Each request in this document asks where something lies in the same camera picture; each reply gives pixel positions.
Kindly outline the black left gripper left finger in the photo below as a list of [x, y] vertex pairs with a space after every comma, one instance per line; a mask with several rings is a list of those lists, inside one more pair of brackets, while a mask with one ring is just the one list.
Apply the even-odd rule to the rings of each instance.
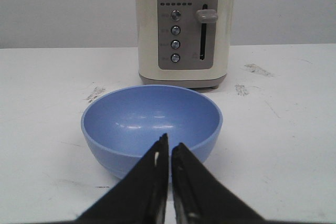
[[76, 223], [164, 223], [169, 182], [167, 134]]

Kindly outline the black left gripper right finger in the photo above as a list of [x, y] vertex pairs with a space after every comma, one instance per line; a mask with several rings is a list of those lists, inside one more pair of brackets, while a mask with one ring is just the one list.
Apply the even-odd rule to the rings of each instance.
[[177, 223], [265, 223], [265, 219], [223, 186], [183, 144], [171, 156]]

